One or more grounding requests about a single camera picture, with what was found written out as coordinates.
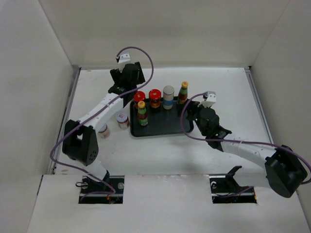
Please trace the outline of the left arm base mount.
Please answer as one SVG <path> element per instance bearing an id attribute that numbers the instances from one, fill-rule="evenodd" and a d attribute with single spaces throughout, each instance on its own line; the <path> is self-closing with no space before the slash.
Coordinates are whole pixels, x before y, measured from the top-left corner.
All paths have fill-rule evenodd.
<path id="1" fill-rule="evenodd" d="M 107 185 L 95 181 L 88 176 L 83 176 L 75 186 L 80 189 L 79 204 L 122 204 L 125 185 L 124 176 L 110 176 L 106 182 L 115 190 L 111 190 Z"/>

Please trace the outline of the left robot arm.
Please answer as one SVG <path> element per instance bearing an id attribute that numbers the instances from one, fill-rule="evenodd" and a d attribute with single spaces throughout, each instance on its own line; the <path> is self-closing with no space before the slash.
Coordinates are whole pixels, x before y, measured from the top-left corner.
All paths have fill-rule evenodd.
<path id="1" fill-rule="evenodd" d="M 75 132 L 62 143 L 62 152 L 70 159 L 80 163 L 79 168 L 87 170 L 93 179 L 92 187 L 97 193 L 105 193 L 109 188 L 108 171 L 97 158 L 99 146 L 97 133 L 104 124 L 117 112 L 132 101 L 138 84 L 145 82 L 140 62 L 127 63 L 122 71 L 110 70 L 114 85 L 110 87 L 106 97 L 89 113 L 77 121 L 68 120 L 65 124 L 64 135 L 70 133 L 83 123 Z"/>

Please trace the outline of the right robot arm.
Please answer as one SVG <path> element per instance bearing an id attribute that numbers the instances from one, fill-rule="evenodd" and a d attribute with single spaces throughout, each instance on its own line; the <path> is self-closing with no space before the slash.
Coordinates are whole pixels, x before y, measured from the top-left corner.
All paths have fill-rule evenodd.
<path id="1" fill-rule="evenodd" d="M 284 198 L 290 198 L 306 179 L 311 166 L 285 145 L 247 141 L 235 136 L 219 124 L 219 116 L 202 102 L 187 101 L 183 112 L 194 121 L 202 135 L 201 140 L 221 152 L 239 156 L 265 171 L 265 185 Z"/>

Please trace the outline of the green sauce bottle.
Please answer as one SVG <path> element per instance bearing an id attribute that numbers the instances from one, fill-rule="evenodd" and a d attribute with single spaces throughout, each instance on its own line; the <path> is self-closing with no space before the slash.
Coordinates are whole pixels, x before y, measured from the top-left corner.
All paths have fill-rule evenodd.
<path id="1" fill-rule="evenodd" d="M 184 104 L 188 99 L 188 82 L 184 81 L 181 84 L 181 88 L 178 93 L 177 103 Z"/>
<path id="2" fill-rule="evenodd" d="M 140 126 L 147 126 L 148 124 L 148 114 L 144 101 L 138 102 L 138 123 Z"/>

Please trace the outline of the red-lid sauce jar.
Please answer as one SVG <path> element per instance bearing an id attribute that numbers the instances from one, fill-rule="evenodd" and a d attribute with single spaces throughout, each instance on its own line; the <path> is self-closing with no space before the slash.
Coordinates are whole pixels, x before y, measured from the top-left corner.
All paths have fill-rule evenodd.
<path id="1" fill-rule="evenodd" d="M 138 109 L 138 103 L 140 101 L 145 101 L 146 99 L 146 96 L 145 96 L 145 93 L 142 92 L 142 91 L 137 91 L 136 94 L 133 96 L 133 101 L 135 103 L 135 107 L 136 109 Z"/>
<path id="2" fill-rule="evenodd" d="M 152 89 L 149 92 L 150 109 L 152 112 L 157 112 L 161 107 L 161 92 L 158 89 Z"/>

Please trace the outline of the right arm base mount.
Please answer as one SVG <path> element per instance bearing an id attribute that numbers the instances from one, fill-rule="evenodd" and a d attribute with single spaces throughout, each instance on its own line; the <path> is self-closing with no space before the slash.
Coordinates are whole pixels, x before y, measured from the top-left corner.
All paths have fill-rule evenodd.
<path id="1" fill-rule="evenodd" d="M 213 204 L 252 203 L 257 204 L 253 186 L 240 186 L 234 176 L 242 166 L 235 166 L 224 174 L 209 176 Z"/>

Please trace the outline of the silver-lid blue jar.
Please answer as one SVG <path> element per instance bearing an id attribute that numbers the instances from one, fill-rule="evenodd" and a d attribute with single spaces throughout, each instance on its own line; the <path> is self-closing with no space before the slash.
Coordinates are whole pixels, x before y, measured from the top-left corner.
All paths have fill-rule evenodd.
<path id="1" fill-rule="evenodd" d="M 163 88 L 163 108 L 170 110 L 173 107 L 174 88 L 167 85 Z"/>

